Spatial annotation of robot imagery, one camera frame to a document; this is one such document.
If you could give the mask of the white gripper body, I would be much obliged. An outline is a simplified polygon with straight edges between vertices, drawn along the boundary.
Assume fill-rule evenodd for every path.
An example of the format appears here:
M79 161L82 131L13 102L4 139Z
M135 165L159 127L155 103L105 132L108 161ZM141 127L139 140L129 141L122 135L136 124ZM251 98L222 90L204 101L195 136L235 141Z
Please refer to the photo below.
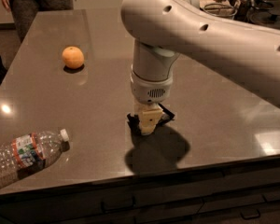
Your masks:
M133 97L141 104L161 103L170 95L173 75L164 81L147 81L138 76L131 67L131 90Z

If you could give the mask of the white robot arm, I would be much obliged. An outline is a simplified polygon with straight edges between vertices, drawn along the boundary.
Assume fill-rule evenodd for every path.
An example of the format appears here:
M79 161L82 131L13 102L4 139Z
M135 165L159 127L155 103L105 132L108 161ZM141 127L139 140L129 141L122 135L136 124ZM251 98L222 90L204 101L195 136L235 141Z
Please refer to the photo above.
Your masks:
M280 30L209 15L199 0L123 0L121 18L134 38L131 86L140 134L162 122L161 102L180 54L280 107Z

